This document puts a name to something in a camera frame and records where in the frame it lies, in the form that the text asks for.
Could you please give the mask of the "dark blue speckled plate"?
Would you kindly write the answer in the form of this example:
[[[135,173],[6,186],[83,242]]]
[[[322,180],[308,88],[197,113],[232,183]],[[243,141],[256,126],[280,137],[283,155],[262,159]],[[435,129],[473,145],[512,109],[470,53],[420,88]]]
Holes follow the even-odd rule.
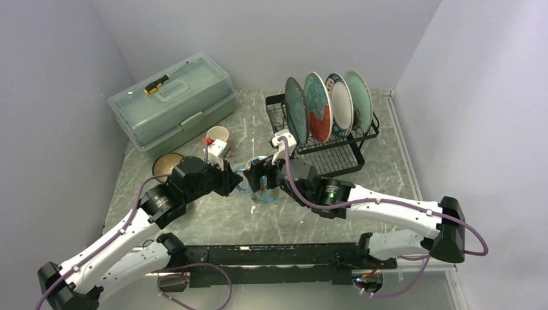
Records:
[[[303,90],[294,77],[289,77],[286,80],[284,91],[288,129],[295,137],[298,148],[303,148],[310,135],[310,121]]]

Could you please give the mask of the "black wire dish rack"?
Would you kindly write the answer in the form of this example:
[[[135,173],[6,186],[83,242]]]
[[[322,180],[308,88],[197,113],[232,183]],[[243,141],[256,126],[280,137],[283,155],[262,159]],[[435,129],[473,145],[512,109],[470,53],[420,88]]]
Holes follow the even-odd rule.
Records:
[[[275,94],[266,98],[266,112],[273,132],[286,129],[286,109],[284,94]],[[324,143],[310,136],[303,148],[297,148],[294,156],[317,169],[321,176],[336,177],[360,171],[365,164],[361,147],[366,140],[379,134],[379,119],[374,114],[371,127],[367,132],[353,130],[346,138],[331,136]]]

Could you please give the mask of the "red teal flower plate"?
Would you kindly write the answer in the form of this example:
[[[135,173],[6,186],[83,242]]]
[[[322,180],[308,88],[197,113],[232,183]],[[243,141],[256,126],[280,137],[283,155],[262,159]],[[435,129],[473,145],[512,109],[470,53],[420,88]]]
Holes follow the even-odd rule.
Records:
[[[326,85],[316,72],[309,72],[305,77],[304,100],[310,133],[319,143],[324,143],[332,133],[332,105]]]

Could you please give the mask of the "red teal rimmed plate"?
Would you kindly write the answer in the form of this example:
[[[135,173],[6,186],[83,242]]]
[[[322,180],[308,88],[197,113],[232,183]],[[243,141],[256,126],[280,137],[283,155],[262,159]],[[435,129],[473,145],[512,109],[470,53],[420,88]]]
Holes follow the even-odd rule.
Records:
[[[331,73],[327,77],[326,88],[332,107],[332,135],[346,138],[351,132],[354,117],[350,89],[344,78],[337,73]]]

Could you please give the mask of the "light blue flower plate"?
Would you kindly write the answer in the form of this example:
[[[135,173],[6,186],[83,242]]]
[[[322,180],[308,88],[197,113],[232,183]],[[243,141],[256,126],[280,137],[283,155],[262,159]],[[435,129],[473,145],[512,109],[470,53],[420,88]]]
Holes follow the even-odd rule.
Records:
[[[350,90],[353,102],[352,128],[358,134],[367,134],[372,125],[373,107],[369,88],[360,73],[349,70],[344,74],[344,80]]]

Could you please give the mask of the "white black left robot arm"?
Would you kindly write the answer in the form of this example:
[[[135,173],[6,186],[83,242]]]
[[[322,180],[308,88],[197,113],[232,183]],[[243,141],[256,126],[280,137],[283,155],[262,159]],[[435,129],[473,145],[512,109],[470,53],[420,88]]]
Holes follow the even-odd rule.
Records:
[[[172,233],[161,235],[150,249],[132,249],[185,214],[187,205],[212,192],[229,194],[243,178],[227,160],[206,163],[189,156],[173,168],[167,180],[143,193],[110,231],[61,264],[47,262],[37,272],[42,296],[53,309],[97,309],[119,288],[157,269],[177,271],[184,266],[186,248]]]

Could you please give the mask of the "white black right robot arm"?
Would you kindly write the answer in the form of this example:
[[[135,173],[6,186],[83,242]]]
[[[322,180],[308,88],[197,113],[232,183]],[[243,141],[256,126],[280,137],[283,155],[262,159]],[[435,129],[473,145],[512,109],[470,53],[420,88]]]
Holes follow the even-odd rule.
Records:
[[[326,178],[300,159],[270,157],[251,160],[244,169],[252,191],[280,189],[322,218],[370,218],[399,228],[394,232],[361,235],[356,259],[364,268],[397,256],[427,254],[439,261],[459,264],[465,260],[465,228],[456,199],[416,201],[390,196],[349,181]]]

